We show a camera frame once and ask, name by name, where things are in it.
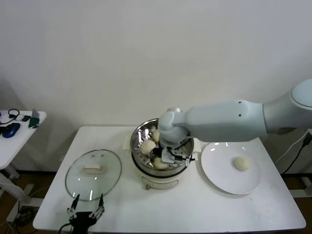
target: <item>white plate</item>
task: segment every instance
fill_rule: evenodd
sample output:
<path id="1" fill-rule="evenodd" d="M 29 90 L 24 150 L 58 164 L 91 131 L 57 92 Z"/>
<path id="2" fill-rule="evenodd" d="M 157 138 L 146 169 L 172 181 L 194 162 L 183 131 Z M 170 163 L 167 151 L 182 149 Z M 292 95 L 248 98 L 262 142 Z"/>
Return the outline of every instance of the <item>white plate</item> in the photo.
<path id="1" fill-rule="evenodd" d="M 233 160 L 239 156 L 248 158 L 249 170 L 242 172 L 234 166 Z M 248 194 L 260 183 L 260 167 L 243 142 L 210 143 L 201 154 L 201 165 L 215 186 L 231 194 Z"/>

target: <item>computer mouse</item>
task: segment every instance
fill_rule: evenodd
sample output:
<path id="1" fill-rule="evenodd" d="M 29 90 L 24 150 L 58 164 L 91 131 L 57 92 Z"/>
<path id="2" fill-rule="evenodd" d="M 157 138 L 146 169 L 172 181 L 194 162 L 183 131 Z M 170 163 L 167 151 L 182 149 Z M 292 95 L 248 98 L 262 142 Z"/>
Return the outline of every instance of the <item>computer mouse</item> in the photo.
<path id="1" fill-rule="evenodd" d="M 15 133 L 20 128 L 20 123 L 11 123 L 5 127 L 2 131 L 2 136 L 5 138 L 10 138 L 15 135 Z"/>

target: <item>steamed bun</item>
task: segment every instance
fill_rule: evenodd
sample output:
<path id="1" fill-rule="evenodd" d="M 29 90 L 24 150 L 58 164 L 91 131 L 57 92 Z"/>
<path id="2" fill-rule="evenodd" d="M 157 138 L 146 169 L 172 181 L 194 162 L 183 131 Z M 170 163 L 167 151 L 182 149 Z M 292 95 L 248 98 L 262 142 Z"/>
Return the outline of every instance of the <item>steamed bun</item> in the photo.
<path id="1" fill-rule="evenodd" d="M 161 161 L 161 158 L 155 158 L 153 165 L 156 169 L 164 170 L 168 168 L 168 164 Z"/>
<path id="2" fill-rule="evenodd" d="M 142 154 L 149 156 L 153 148 L 156 147 L 155 142 L 152 140 L 146 140 L 141 144 L 140 151 Z"/>
<path id="3" fill-rule="evenodd" d="M 247 171 L 250 168 L 250 162 L 248 158 L 240 156 L 234 159 L 234 166 L 240 171 Z"/>
<path id="4" fill-rule="evenodd" d="M 152 137 L 153 137 L 153 140 L 158 143 L 159 142 L 159 129 L 156 129 L 153 134 L 152 134 Z"/>

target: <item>cable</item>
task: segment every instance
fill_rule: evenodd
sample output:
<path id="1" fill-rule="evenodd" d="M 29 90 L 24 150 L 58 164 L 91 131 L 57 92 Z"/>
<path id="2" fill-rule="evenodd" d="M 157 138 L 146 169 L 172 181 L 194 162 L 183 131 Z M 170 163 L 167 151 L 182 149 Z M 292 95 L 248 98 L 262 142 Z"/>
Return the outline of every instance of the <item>cable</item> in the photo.
<path id="1" fill-rule="evenodd" d="M 0 186 L 3 186 L 3 185 L 8 185 L 8 186 L 12 186 L 12 187 L 16 187 L 16 188 L 19 188 L 19 186 L 15 185 L 15 184 L 8 184 L 8 183 L 0 183 Z"/>
<path id="2" fill-rule="evenodd" d="M 297 156 L 294 158 L 294 160 L 293 160 L 292 163 L 289 165 L 289 167 L 282 173 L 282 175 L 285 174 L 285 173 L 292 167 L 292 165 L 296 162 L 297 158 L 300 156 L 300 153 L 301 153 L 302 149 L 303 149 L 305 146 L 309 145 L 309 143 L 311 142 L 311 140 L 312 140 L 312 135 L 311 135 L 310 133 L 308 133 L 307 136 L 306 136 L 306 137 L 304 138 L 304 140 L 303 140 L 302 146 L 301 146 L 301 148 L 300 148 L 300 150 L 299 150 Z"/>
<path id="3" fill-rule="evenodd" d="M 183 157 L 180 156 L 180 155 L 175 155 L 175 154 L 173 154 L 172 151 L 171 151 L 171 149 L 168 149 L 168 152 L 169 152 L 172 156 L 174 156 L 175 158 L 178 158 L 178 160 L 181 160 L 181 161 L 186 160 L 186 158 L 183 158 Z M 195 158 L 192 158 L 192 156 L 193 156 L 193 154 L 191 154 L 191 155 L 188 157 L 188 159 L 189 159 L 190 161 L 194 161 L 194 160 L 195 160 Z"/>
<path id="4" fill-rule="evenodd" d="M 19 212 L 19 217 L 15 219 L 15 224 L 16 224 L 16 231 L 18 234 L 33 234 L 36 233 L 38 230 L 34 229 L 33 231 L 29 232 L 29 233 L 22 233 L 19 230 L 19 227 L 24 227 L 27 224 L 31 223 L 31 221 L 34 219 L 35 214 L 38 212 L 34 211 L 32 208 L 30 207 L 26 207 L 23 208 L 20 212 Z"/>
<path id="5" fill-rule="evenodd" d="M 6 222 L 3 222 L 0 224 L 0 227 L 3 225 L 3 224 L 7 224 L 9 226 L 9 228 L 12 230 L 12 234 L 14 234 L 14 229 L 12 228 L 12 226 L 6 221 Z"/>
<path id="6" fill-rule="evenodd" d="M 70 224 L 70 223 L 65 223 L 63 226 L 61 226 L 61 228 L 60 228 L 59 231 L 58 231 L 58 234 L 60 234 L 60 232 L 62 231 L 62 229 L 63 229 L 64 227 L 69 226 L 69 225 L 71 225 L 71 224 Z"/>
<path id="7" fill-rule="evenodd" d="M 42 191 L 42 190 L 44 190 L 44 189 L 48 189 L 50 186 L 47 186 L 47 187 L 44 187 L 44 188 L 42 188 L 42 189 L 38 189 L 38 190 L 36 190 L 36 191 L 34 191 L 32 194 L 30 194 L 29 196 L 30 197 L 32 197 L 34 194 L 36 194 L 37 192 L 40 192 L 40 191 Z"/>
<path id="8" fill-rule="evenodd" d="M 17 115 L 11 114 L 11 113 L 10 113 L 11 111 L 17 111 L 18 114 L 17 114 Z M 9 114 L 9 116 L 12 115 L 12 116 L 14 116 L 14 117 L 13 117 L 11 120 L 7 121 L 6 123 L 1 123 L 1 122 L 0 122 L 0 125 L 2 125 L 2 124 L 7 124 L 7 123 L 10 123 L 10 122 L 12 122 L 13 120 L 15 120 L 15 119 L 20 115 L 20 111 L 19 111 L 18 109 L 13 108 L 13 109 L 8 110 L 8 114 Z"/>
<path id="9" fill-rule="evenodd" d="M 18 226 L 16 226 L 16 231 L 18 232 L 18 234 L 33 234 L 33 233 L 36 233 L 38 230 L 37 230 L 37 229 L 36 229 L 36 230 L 33 230 L 33 231 L 30 232 L 30 233 L 21 233 L 21 232 L 19 231 Z"/>
<path id="10" fill-rule="evenodd" d="M 309 132 L 309 131 L 306 131 L 306 132 L 302 135 L 302 137 L 299 138 L 299 140 L 297 140 L 294 144 L 292 144 L 292 145 L 288 148 L 288 150 L 287 150 L 285 153 L 283 153 L 283 155 L 282 155 L 281 157 L 279 157 L 274 163 L 278 163 L 279 160 L 281 160 L 282 157 L 284 157 L 284 156 L 289 152 L 289 150 L 291 150 L 291 148 L 292 148 L 295 144 L 297 144 L 298 142 L 300 142 L 300 141 L 305 137 L 305 135 L 306 135 L 308 132 Z"/>
<path id="11" fill-rule="evenodd" d="M 17 185 L 12 178 L 8 178 L 13 184 Z"/>
<path id="12" fill-rule="evenodd" d="M 299 152 L 298 152 L 298 154 L 297 154 L 297 156 L 294 158 L 294 160 L 292 161 L 292 163 L 289 165 L 289 167 L 288 167 L 282 174 L 285 174 L 285 173 L 290 169 L 290 167 L 292 167 L 292 165 L 294 164 L 294 162 L 296 162 L 297 158 L 299 157 L 299 155 L 300 155 L 300 153 L 301 153 L 301 151 L 302 151 L 303 148 L 304 148 L 304 146 L 302 145 L 301 148 L 300 148 L 300 150 L 299 150 Z"/>
<path id="13" fill-rule="evenodd" d="M 187 143 L 189 143 L 192 140 L 192 138 L 188 139 L 187 141 L 185 141 L 183 144 L 181 144 L 180 146 L 178 146 L 177 148 L 175 148 L 175 150 L 180 149 L 182 146 L 185 146 Z"/>

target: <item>glass pot lid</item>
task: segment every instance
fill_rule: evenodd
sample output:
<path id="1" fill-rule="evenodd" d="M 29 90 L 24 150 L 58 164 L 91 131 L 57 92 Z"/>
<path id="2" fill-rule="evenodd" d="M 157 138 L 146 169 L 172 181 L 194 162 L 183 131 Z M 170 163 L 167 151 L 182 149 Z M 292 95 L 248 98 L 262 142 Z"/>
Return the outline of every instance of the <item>glass pot lid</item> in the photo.
<path id="1" fill-rule="evenodd" d="M 72 197 L 83 201 L 99 199 L 108 194 L 121 175 L 121 161 L 110 150 L 92 150 L 79 157 L 68 169 L 65 186 Z"/>

